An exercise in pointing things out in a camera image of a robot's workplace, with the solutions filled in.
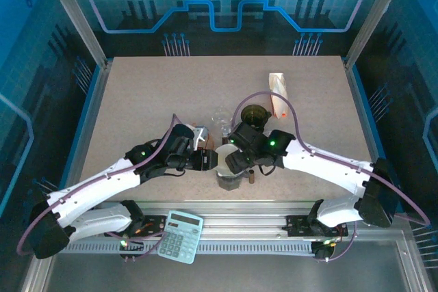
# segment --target purple tube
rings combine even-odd
[[[320,157],[321,159],[325,159],[328,161],[332,161],[341,165],[346,166],[347,168],[356,170],[356,171],[362,171],[363,173],[367,174],[368,176],[371,176],[374,179],[377,179],[378,181],[380,181],[382,184],[384,184],[385,186],[387,186],[388,188],[390,188],[392,191],[396,192],[403,200],[405,200],[419,215],[420,217],[423,219],[423,222],[420,222],[419,220],[416,220],[414,218],[405,216],[405,215],[401,215],[401,214],[395,214],[395,217],[400,217],[406,220],[409,220],[411,222],[416,222],[417,224],[421,224],[424,226],[429,226],[430,225],[430,220],[428,218],[428,216],[423,212],[423,210],[420,209],[419,206],[417,206],[414,201],[412,201],[405,193],[403,193],[402,191],[400,191],[396,186],[392,185],[389,181],[387,181],[386,179],[380,177],[379,175],[360,168],[359,166],[350,163],[350,162],[345,162],[333,157],[330,157],[328,155],[324,155],[321,153],[317,153],[317,152],[312,152],[312,150],[304,143],[304,141],[301,138],[301,134],[300,134],[300,127],[298,126],[298,116],[296,115],[295,109],[292,106],[292,104],[289,102],[289,100],[283,96],[281,96],[280,94],[277,94],[275,92],[256,92],[254,94],[251,94],[250,96],[246,97],[242,102],[240,102],[240,104],[237,106],[234,115],[233,115],[233,119],[231,121],[231,126],[234,127],[235,126],[235,119],[237,118],[237,113],[239,113],[240,108],[242,107],[242,105],[248,101],[249,99],[259,96],[259,95],[270,95],[270,96],[276,96],[278,98],[280,98],[282,101],[284,101],[287,106],[290,108],[290,111],[292,112],[292,115],[294,117],[294,124],[295,124],[295,133],[296,133],[296,139],[298,140],[298,142],[300,143],[301,147],[303,147],[307,152],[313,154],[316,157]]]
[[[134,169],[137,169],[137,168],[139,168],[139,167],[145,165],[146,163],[148,163],[150,160],[152,160],[154,157],[156,157],[157,154],[158,154],[158,153],[162,150],[162,148],[164,147],[164,144],[167,142],[167,139],[169,138],[170,133],[172,132],[173,125],[175,124],[175,121],[177,121],[178,123],[181,123],[180,119],[178,119],[178,117],[177,117],[175,114],[173,114],[173,116],[172,116],[172,122],[170,123],[170,127],[169,127],[169,129],[167,130],[165,136],[163,137],[163,140],[162,140],[161,144],[157,147],[157,149],[154,151],[154,153],[151,154],[150,157],[148,157],[147,159],[145,159],[144,161],[142,161],[142,162],[140,162],[140,163],[138,163],[138,164],[136,164],[136,165],[133,165],[132,167],[128,167],[128,168],[125,168],[125,169],[120,169],[120,170],[117,170],[117,171],[114,171],[114,172],[110,172],[109,174],[107,174],[107,176],[106,176],[106,175],[102,175],[102,176],[96,177],[96,178],[92,179],[91,181],[88,181],[87,183],[85,183],[85,184],[79,186],[77,189],[72,190],[70,193],[67,193],[67,194],[63,197],[63,199],[64,199],[64,200],[68,200],[68,198],[70,198],[71,196],[75,195],[77,192],[79,192],[79,191],[81,191],[82,189],[84,189],[84,188],[90,186],[91,184],[94,184],[94,183],[97,183],[98,181],[101,181],[102,179],[106,179],[106,178],[109,178],[109,177],[113,177],[113,176],[115,176],[115,175],[117,175],[117,174],[123,174],[123,173],[125,173],[125,172],[131,171],[131,170],[134,170]],[[48,214],[50,211],[52,211],[54,208],[56,208],[56,207],[57,207],[58,205],[60,205],[60,204],[61,204],[61,201],[58,200],[58,201],[56,201],[55,203],[53,203],[51,206],[47,207],[47,208],[46,208],[42,213],[40,213],[40,214],[39,214],[39,215],[33,220],[33,222],[32,222],[32,223],[26,228],[26,230],[25,230],[23,236],[20,238],[20,241],[18,241],[18,245],[16,246],[16,253],[17,253],[17,254],[19,254],[19,255],[21,255],[21,256],[25,256],[25,255],[31,254],[31,252],[30,252],[30,253],[25,253],[25,252],[23,252],[23,250],[22,250],[22,249],[23,249],[23,244],[24,244],[26,238],[29,236],[30,232],[34,229],[34,227],[38,224],[38,222],[40,222],[40,220],[41,220],[46,214]]]

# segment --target aluminum frame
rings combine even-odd
[[[79,32],[83,42],[87,46],[91,56],[100,68],[105,68],[107,65],[107,57],[105,56],[99,41],[91,30],[85,15],[83,14],[77,0],[60,0],[62,7],[66,10],[76,30]]]
[[[362,50],[365,48],[372,33],[376,29],[378,22],[381,20],[384,13],[386,13],[391,0],[375,0],[369,14],[367,15],[355,41],[353,41],[350,50],[347,54],[346,68],[350,70],[359,58]]]

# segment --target enclosure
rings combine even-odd
[[[438,0],[0,0],[0,8],[2,290],[436,289]],[[124,264],[105,252],[16,255],[31,187],[87,179],[162,137],[174,112],[214,129],[215,108],[233,112],[267,90],[269,72],[285,73],[306,142],[387,159],[394,185],[432,225],[360,224],[349,253],[329,264],[262,251],[204,252],[191,266],[158,256]],[[291,116],[275,122],[270,129],[294,133]],[[234,191],[203,174],[152,180],[102,207],[132,199],[147,214],[183,209],[205,218],[203,243],[272,247],[291,241],[286,215],[345,195],[286,170]],[[405,202],[398,210],[415,217]],[[339,273],[348,280],[336,281]]]

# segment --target black mount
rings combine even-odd
[[[144,237],[163,231],[167,217],[165,215],[144,215],[137,203],[133,200],[120,202],[131,214],[132,222],[122,232],[114,233],[118,236]]]
[[[205,171],[216,167],[218,153],[213,150],[194,150],[193,139],[193,131],[184,124],[177,124],[173,127],[168,140],[157,156],[134,171],[140,175],[140,183],[163,176],[167,169],[183,172],[185,169]],[[125,159],[137,165],[151,156],[161,142],[162,139],[137,145],[126,153]]]
[[[315,259],[324,260],[331,258],[335,253],[335,247],[330,244],[324,244],[324,242],[312,242],[312,253],[315,254]]]
[[[323,200],[316,201],[310,210],[309,215],[287,215],[286,226],[282,230],[287,231],[288,237],[308,237],[308,236],[324,236],[324,237],[340,237],[348,236],[348,228],[346,224],[341,224],[336,227],[328,227],[316,219],[318,209]]]
[[[287,155],[287,145],[295,140],[295,136],[273,130],[266,137],[249,124],[241,122],[232,130],[228,140],[239,148],[225,158],[230,171],[237,174],[255,165],[284,168],[283,157]]]
[[[373,166],[373,173],[392,183],[386,159],[378,159]],[[366,224],[382,228],[390,227],[400,197],[373,177],[368,182],[363,182],[363,186],[365,186],[365,193],[363,198],[355,204],[355,209],[358,210]]]

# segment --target metal rod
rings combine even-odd
[[[383,118],[385,116],[385,114],[389,113],[389,109],[387,108],[385,112],[383,112],[383,114],[381,116],[379,116],[376,120],[376,123],[379,122],[381,120],[381,118]]]
[[[435,248],[437,246],[438,246],[437,244],[435,244],[435,245],[428,245],[428,246],[422,246],[422,247],[418,248],[418,250]]]
[[[418,227],[418,228],[414,228],[412,231],[413,232],[416,232],[417,230],[421,230],[421,229],[425,229],[425,228],[429,228],[429,229],[431,229],[432,227],[431,226],[421,226],[421,227]]]
[[[183,44],[183,49],[184,49],[184,56],[187,56],[187,52],[185,51],[185,41],[184,41],[184,37],[185,37],[185,34],[179,34],[179,36],[181,37],[181,39],[182,39],[182,44]]]
[[[52,184],[50,181],[48,181],[45,177],[41,178],[41,181],[43,181],[46,184],[49,184],[50,186],[52,186],[54,188],[54,190],[57,190],[57,186],[55,184]]]
[[[107,65],[105,53],[103,52],[99,41],[94,35],[93,30],[88,24],[88,21],[85,18],[85,15],[83,14],[77,0],[60,0],[60,2],[96,64],[100,68],[105,68]]]
[[[309,47],[309,50],[307,51],[307,54],[306,54],[306,56],[310,56],[311,55],[311,52],[312,52],[312,48],[313,48],[313,45],[315,44],[315,40],[310,40],[310,47]]]
[[[80,82],[82,82],[84,88],[85,88],[86,91],[88,92],[88,86],[87,86],[87,83],[85,82],[85,80],[83,79],[83,77],[81,77],[80,75],[76,75],[76,78],[77,78]]]
[[[316,34],[316,41],[315,41],[315,44],[313,45],[312,52],[310,53],[311,55],[313,55],[315,53],[316,46],[318,45],[318,42],[320,41],[320,36],[322,36],[322,33],[318,32]]]
[[[168,56],[168,55],[167,55],[167,49],[166,49],[166,41],[162,40],[162,45],[163,45],[163,48],[164,48],[164,54],[165,54],[166,56]]]
[[[91,83],[91,79],[89,78],[87,72],[84,71],[83,68],[81,66],[79,66],[79,64],[77,62],[75,62],[75,68],[76,68],[77,72],[80,72],[81,75],[86,79],[87,83]]]
[[[420,256],[430,256],[431,254],[438,254],[438,252],[435,251],[435,252],[422,253],[420,254]]]
[[[90,75],[90,78],[91,78],[93,76],[93,72],[91,72],[87,63],[85,63],[85,60],[81,59],[79,56],[77,56],[76,58],[79,60],[79,63],[82,65],[82,67],[85,69],[85,71],[88,72],[88,74]]]
[[[379,101],[375,102],[373,105],[371,105],[370,109],[371,112],[373,112],[373,109],[376,108],[376,106],[380,105],[383,101],[385,101],[386,97],[389,96],[388,93],[386,93],[384,96],[382,96],[382,98],[380,98]]]
[[[433,233],[436,233],[436,232],[438,232],[438,230],[432,230],[432,231],[430,231],[430,232],[422,233],[422,234],[418,234],[418,235],[414,235],[414,236],[415,236],[415,237],[419,237],[419,236],[424,236],[424,235],[433,234]]]
[[[41,186],[42,188],[45,188],[45,189],[47,189],[48,191],[50,191],[50,192],[52,192],[53,190],[51,189],[51,188],[49,188],[49,187],[47,187],[47,186],[45,186],[45,185],[43,185],[42,183],[40,183],[39,181],[36,181],[36,184],[38,185],[38,186]]]
[[[377,90],[371,95],[370,99],[368,100],[369,103],[371,103],[378,95],[381,94],[381,92],[386,88],[387,84],[385,83],[382,87],[378,87]]]
[[[188,54],[188,56],[190,56],[190,45],[189,45],[189,43],[190,43],[189,40],[185,41],[185,44],[187,45],[187,54]]]
[[[167,44],[167,50],[169,51],[169,56],[170,56],[170,46],[169,46],[169,39],[168,39],[168,34],[164,34],[163,35],[164,37],[165,37],[165,39],[166,39],[166,44]]]
[[[388,107],[392,104],[392,98],[389,100],[389,102],[387,103],[383,103],[383,108],[379,107],[379,111],[376,109],[376,111],[374,111],[374,113],[376,114],[375,116],[378,116],[383,110],[388,109]]]
[[[296,45],[298,44],[298,39],[295,40],[294,50],[292,51],[292,56],[295,56]]]
[[[86,92],[85,89],[83,88],[82,84],[79,82],[78,78],[76,78],[76,84],[79,86],[79,88],[81,88],[82,92],[86,95],[87,92]]]
[[[417,241],[418,243],[423,243],[423,242],[427,242],[427,241],[432,241],[433,243],[437,243],[438,242],[438,238],[436,235],[433,235],[431,239],[423,239],[421,241]]]
[[[320,52],[321,44],[322,44],[322,40],[318,41],[318,47],[316,48],[316,52],[314,53],[315,56],[317,56],[318,53]]]
[[[302,55],[302,51],[304,51],[304,47],[305,47],[306,43],[307,43],[307,40],[302,41],[300,56]]]
[[[175,50],[175,56],[178,56],[178,45],[173,42],[173,49]]]
[[[173,40],[169,41],[170,49],[172,49],[172,56],[175,56],[175,50],[173,48]]]
[[[309,45],[310,45],[310,39],[312,38],[312,36],[313,36],[313,33],[310,33],[310,34],[309,34],[309,39],[308,39],[307,44],[306,44],[306,50],[304,51],[304,55],[306,55],[307,48],[309,48]]]
[[[177,56],[178,56],[179,54],[178,54],[178,46],[177,46],[178,45],[177,44],[177,34],[173,33],[172,37],[173,37],[173,42],[174,42],[174,45],[175,45],[175,48],[176,48],[175,51],[176,51]]]
[[[87,88],[84,85],[83,81],[77,75],[75,75],[75,76],[76,76],[76,83],[81,87],[83,92],[87,93]]]
[[[372,110],[372,116],[374,116],[374,118],[375,118],[376,114],[380,113],[382,109],[385,109],[386,105],[388,105],[388,103],[387,102],[383,102],[379,106],[377,106],[375,109],[373,109]]]
[[[306,34],[305,34],[304,32],[301,33],[300,42],[298,43],[298,51],[297,51],[297,54],[298,54],[298,52],[300,51],[301,42],[302,42],[302,39],[304,38],[305,35],[306,35]]]
[[[178,46],[179,46],[179,55],[183,56],[183,50],[181,49],[181,41],[178,40]]]
[[[375,0],[373,6],[371,7],[365,22],[363,23],[359,33],[357,34],[355,41],[347,54],[347,70],[350,70],[360,54],[363,48],[368,43],[371,35],[373,34],[378,22],[381,20],[383,14],[386,12],[391,0]]]

